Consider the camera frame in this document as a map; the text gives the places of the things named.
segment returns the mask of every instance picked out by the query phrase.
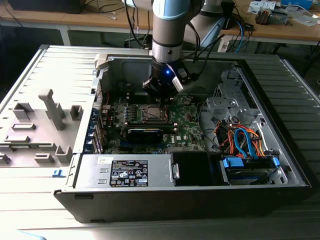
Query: table leg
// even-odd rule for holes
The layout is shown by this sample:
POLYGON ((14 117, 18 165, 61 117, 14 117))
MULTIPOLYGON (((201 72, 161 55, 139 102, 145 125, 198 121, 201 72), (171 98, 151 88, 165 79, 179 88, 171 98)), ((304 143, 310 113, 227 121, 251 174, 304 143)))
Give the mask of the table leg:
POLYGON ((70 38, 69 38, 69 35, 68 35, 68 29, 67 28, 60 29, 60 34, 61 34, 61 37, 62 37, 63 45, 71 46, 70 38))
POLYGON ((232 40, 233 35, 225 35, 219 44, 218 52, 219 53, 225 53, 228 49, 229 43, 232 40))

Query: workbench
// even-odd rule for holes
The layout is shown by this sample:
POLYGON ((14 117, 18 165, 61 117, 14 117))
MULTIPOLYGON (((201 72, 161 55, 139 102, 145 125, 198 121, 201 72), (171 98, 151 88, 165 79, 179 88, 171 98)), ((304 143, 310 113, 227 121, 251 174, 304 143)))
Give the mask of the workbench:
MULTIPOLYGON (((108 0, 107 3, 116 3, 117 1, 108 0)), ((320 40, 320 25, 311 27, 304 26, 292 19, 287 25, 259 25, 255 22, 255 14, 247 13, 251 0, 236 0, 236 5, 240 15, 246 23, 254 25, 254 31, 250 41, 316 45, 320 40)), ((106 0, 99 0, 99 5, 106 4, 106 0)), ((103 10, 110 11, 121 7, 120 2, 114 6, 107 6, 103 10)), ((129 33, 129 25, 124 9, 116 11, 116 20, 110 19, 102 14, 93 13, 84 10, 81 14, 67 14, 61 12, 39 12, 39 11, 16 11, 12 10, 9 4, 6 5, 11 14, 26 28, 44 28, 57 29, 61 33, 63 44, 70 46, 68 31, 92 31, 92 32, 112 32, 129 33)), ((320 7, 312 7, 310 11, 320 12, 320 7)), ((150 25, 152 29, 152 14, 150 15, 150 25)), ((0 23, 3 26, 21 27, 0 3, 0 23)), ((148 31, 148 14, 145 10, 139 10, 139 33, 146 34, 148 31)), ((223 37, 218 52, 225 52, 231 40, 236 39, 239 30, 236 26, 228 30, 222 30, 223 37)))
MULTIPOLYGON (((68 102, 72 99, 62 96, 66 95, 66 91, 72 91, 75 98, 85 93, 89 94, 95 78, 91 73, 95 70, 96 54, 110 53, 112 50, 112 48, 103 47, 41 46, 6 98, 0 103, 0 114, 5 111, 7 105, 21 100, 21 96, 34 98, 36 93, 34 90, 28 91, 29 86, 36 86, 38 89, 52 88, 55 96, 60 98, 58 100, 61 105, 68 107, 68 102), (57 83, 51 81, 54 78, 64 82, 64 87, 61 88, 57 83), (74 87, 75 80, 82 82, 83 86, 74 87)), ((148 55, 147 50, 135 49, 135 51, 148 55)), ((288 63, 276 55, 212 53, 211 57, 245 59, 255 73, 259 74, 262 79, 261 83, 266 84, 265 88, 270 92, 276 86, 283 86, 283 89, 293 86, 292 84, 296 86, 297 83, 290 81, 299 77, 290 74, 285 67, 285 64, 288 63), (283 79, 280 81, 282 84, 275 85, 276 80, 279 79, 283 79)), ((295 88, 299 92, 304 90, 302 87, 295 88)), ((83 100, 78 101, 76 104, 83 104, 83 100)), ((6 121, 10 122, 10 118, 1 118, 0 124, 6 121)), ((311 160, 314 160, 314 167, 319 165, 316 159, 311 160)), ((1 227, 6 230, 19 229, 44 236, 47 240, 253 240, 316 239, 320 237, 319 194, 302 204, 282 207, 267 217, 82 224, 77 222, 54 198, 52 191, 60 188, 67 180, 66 178, 52 178, 56 169, 62 170, 62 175, 66 176, 69 167, 0 168, 0 220, 2 222, 0 232, 1 227)))

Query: electronic equipment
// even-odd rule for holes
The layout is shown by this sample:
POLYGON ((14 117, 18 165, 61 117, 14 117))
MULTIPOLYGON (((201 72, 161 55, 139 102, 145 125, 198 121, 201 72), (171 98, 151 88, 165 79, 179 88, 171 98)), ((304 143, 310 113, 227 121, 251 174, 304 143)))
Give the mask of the electronic equipment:
POLYGON ((232 19, 232 12, 235 8, 235 2, 232 0, 222 0, 221 8, 223 10, 223 15, 225 17, 225 21, 223 23, 222 29, 227 30, 233 26, 232 19))
POLYGON ((13 10, 79 14, 86 0, 8 0, 13 10))

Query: wooden table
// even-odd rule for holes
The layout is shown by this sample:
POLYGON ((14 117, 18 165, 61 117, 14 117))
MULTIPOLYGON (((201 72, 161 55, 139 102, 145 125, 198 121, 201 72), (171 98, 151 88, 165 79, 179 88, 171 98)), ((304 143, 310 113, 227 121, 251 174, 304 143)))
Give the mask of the wooden table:
MULTIPOLYGON (((105 4, 118 3, 118 0, 98 0, 99 6, 105 4)), ((88 6, 89 10, 97 11, 97 3, 93 2, 88 6)), ((63 12, 41 12, 41 11, 17 11, 13 10, 7 3, 0 3, 0 24, 3 26, 26 28, 57 29, 60 31, 63 44, 70 46, 68 35, 69 30, 92 31, 92 32, 111 32, 111 33, 129 33, 129 24, 124 9, 119 9, 115 15, 100 14, 83 10, 81 14, 68 14, 63 12)), ((123 3, 103 8, 104 11, 112 11, 123 7, 123 3)), ((129 8, 129 15, 132 15, 132 8, 129 8)), ((150 14, 150 28, 152 29, 153 14, 150 14)), ((139 9, 139 33, 148 32, 148 12, 139 9)))
MULTIPOLYGON (((254 25, 254 31, 250 37, 250 41, 254 42, 270 42, 270 43, 284 43, 284 44, 302 44, 302 45, 316 45, 320 41, 320 25, 305 26, 292 19, 288 20, 286 25, 270 24, 260 25, 256 24, 256 15, 248 13, 249 4, 251 0, 236 0, 236 6, 240 16, 248 24, 254 25)), ((320 7, 312 6, 311 12, 320 12, 320 7)), ((228 30, 221 31, 225 36, 220 42, 219 52, 225 52, 229 41, 235 39, 239 35, 237 26, 228 30)))
MULTIPOLYGON (((99 5, 117 3, 117 0, 99 0, 99 5)), ((254 25, 254 32, 250 37, 250 41, 255 42, 271 42, 271 43, 287 43, 287 44, 303 44, 316 45, 320 40, 320 25, 311 27, 304 26, 290 19, 287 25, 259 25, 255 22, 255 14, 247 13, 251 0, 236 0, 237 8, 240 15, 246 23, 254 25)), ((111 11, 122 7, 120 2, 114 6, 107 6, 103 10, 111 11)), ((40 12, 40 11, 15 11, 9 4, 6 5, 8 11, 21 23, 23 27, 30 28, 46 28, 60 30, 64 45, 70 46, 68 31, 93 31, 93 32, 116 32, 129 33, 129 25, 124 9, 116 11, 116 20, 110 19, 105 15, 93 13, 84 10, 81 14, 67 14, 59 12, 40 12)), ((90 10, 96 11, 96 3, 88 6, 90 10)), ((311 11, 320 12, 320 7, 312 8, 311 11)), ((6 26, 20 27, 20 25, 9 14, 4 3, 0 3, 0 23, 6 26)), ((139 33, 145 34, 148 31, 147 11, 139 10, 139 33)), ((153 14, 150 14, 150 28, 152 29, 153 14)), ((228 30, 222 30, 225 34, 220 46, 219 52, 225 52, 229 42, 235 39, 239 30, 236 26, 228 30)))

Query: power supply label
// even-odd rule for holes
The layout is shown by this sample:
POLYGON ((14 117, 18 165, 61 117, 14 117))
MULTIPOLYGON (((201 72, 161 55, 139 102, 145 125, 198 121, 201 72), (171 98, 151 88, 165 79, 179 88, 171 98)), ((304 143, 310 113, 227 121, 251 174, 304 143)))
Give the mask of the power supply label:
POLYGON ((121 160, 112 161, 110 186, 118 187, 147 187, 148 161, 121 160))

